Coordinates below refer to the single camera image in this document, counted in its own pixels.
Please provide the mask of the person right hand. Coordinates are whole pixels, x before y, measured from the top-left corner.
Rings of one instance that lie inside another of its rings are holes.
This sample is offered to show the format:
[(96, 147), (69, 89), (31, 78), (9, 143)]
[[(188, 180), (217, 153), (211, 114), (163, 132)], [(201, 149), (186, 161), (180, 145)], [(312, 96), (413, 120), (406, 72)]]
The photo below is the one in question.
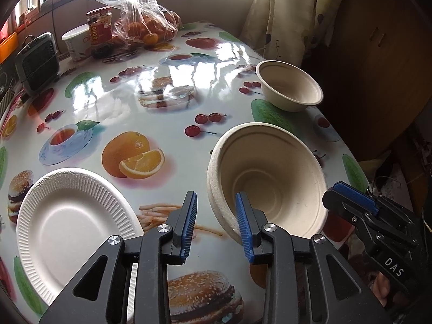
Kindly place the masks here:
[(369, 288), (382, 306), (388, 303), (402, 306), (406, 303), (405, 297), (400, 293), (396, 293), (393, 297), (390, 296), (390, 280), (379, 271), (372, 273)]

